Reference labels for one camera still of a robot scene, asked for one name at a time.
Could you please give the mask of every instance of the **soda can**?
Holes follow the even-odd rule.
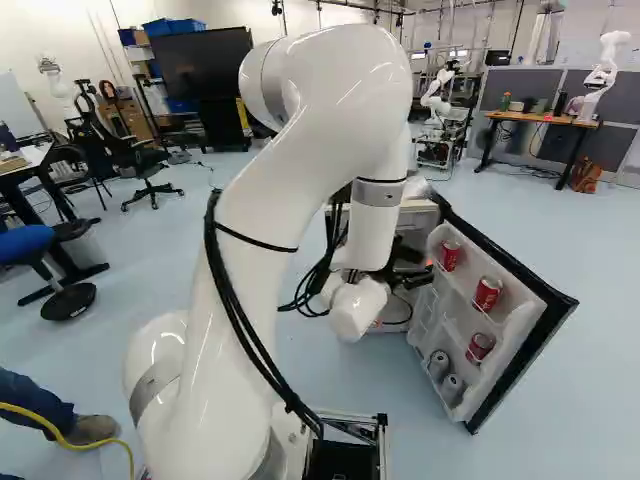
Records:
[[[464,389],[464,383],[458,375],[450,373],[440,385],[440,395],[449,408],[455,407]]]
[[[447,355],[447,352],[436,350],[431,354],[427,369],[429,370],[429,374],[431,375],[431,378],[433,378],[434,382],[442,382],[445,375],[449,373],[449,365],[449,355]]]
[[[482,363],[482,359],[493,349],[495,344],[495,339],[489,335],[479,332],[474,333],[471,337],[471,342],[469,342],[469,346],[467,347],[465,357],[467,357],[467,360],[469,360],[470,363],[478,366]]]
[[[501,280],[489,275],[483,276],[476,287],[474,308],[489,313],[498,301],[500,292],[502,292]]]
[[[460,243],[456,240],[445,240],[442,242],[442,266],[447,272],[453,272],[458,264],[460,254]]]

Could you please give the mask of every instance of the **shoe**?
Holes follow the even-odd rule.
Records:
[[[120,425],[108,415],[78,415],[73,430],[64,438],[71,445],[89,445],[117,437]]]

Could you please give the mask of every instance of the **red can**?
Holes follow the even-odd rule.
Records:
[[[495,344],[495,338],[485,335],[484,333],[474,333],[467,347],[465,357],[467,357],[467,360],[473,365],[480,365],[482,359],[489,354]]]
[[[442,242],[442,266],[447,272],[453,272],[458,264],[460,243],[456,240]]]
[[[498,301],[501,292],[502,281],[489,275],[483,276],[476,287],[474,308],[488,313]]]

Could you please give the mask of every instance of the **fridge door seal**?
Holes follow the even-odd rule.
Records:
[[[565,319],[577,308],[579,302],[547,284],[511,254],[459,217],[453,211],[451,205],[437,192],[432,190],[429,194],[429,199],[440,207],[440,223],[446,221],[457,228],[547,304],[547,308],[498,378],[493,389],[471,419],[464,422],[465,428],[469,433],[476,434],[525,373],[529,365],[537,358],[551,337],[562,326]]]

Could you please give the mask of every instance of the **blue stool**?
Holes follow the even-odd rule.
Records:
[[[91,306],[96,298],[92,283],[76,283],[62,287],[42,261],[55,232],[46,225],[28,225],[0,233],[0,265],[31,265],[55,291],[47,300],[40,315],[45,320],[63,321],[77,317]]]

